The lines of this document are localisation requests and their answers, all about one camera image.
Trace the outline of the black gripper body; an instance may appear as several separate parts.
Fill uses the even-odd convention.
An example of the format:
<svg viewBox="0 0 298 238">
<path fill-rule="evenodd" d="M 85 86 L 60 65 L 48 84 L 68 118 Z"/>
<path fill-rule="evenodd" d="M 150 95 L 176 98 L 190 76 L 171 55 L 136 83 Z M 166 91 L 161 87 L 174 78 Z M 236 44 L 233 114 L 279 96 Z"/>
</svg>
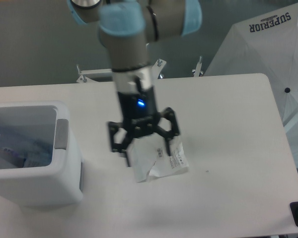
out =
<svg viewBox="0 0 298 238">
<path fill-rule="evenodd" d="M 155 90 L 150 87 L 141 93 L 118 92 L 127 138 L 141 138 L 158 132 L 158 115 Z"/>
</svg>

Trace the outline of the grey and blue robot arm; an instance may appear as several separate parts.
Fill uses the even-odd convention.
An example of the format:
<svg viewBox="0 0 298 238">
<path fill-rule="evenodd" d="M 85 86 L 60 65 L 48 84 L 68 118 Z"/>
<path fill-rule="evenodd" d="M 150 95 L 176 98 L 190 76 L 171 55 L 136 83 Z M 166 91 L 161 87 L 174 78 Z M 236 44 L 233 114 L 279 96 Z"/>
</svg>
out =
<svg viewBox="0 0 298 238">
<path fill-rule="evenodd" d="M 200 2 L 70 0 L 67 5 L 78 24 L 99 24 L 99 40 L 109 54 L 123 117 L 107 124 L 111 151 L 127 157 L 134 139 L 156 133 L 170 154 L 170 142 L 180 130 L 172 108 L 157 109 L 147 44 L 198 31 L 203 18 Z"/>
</svg>

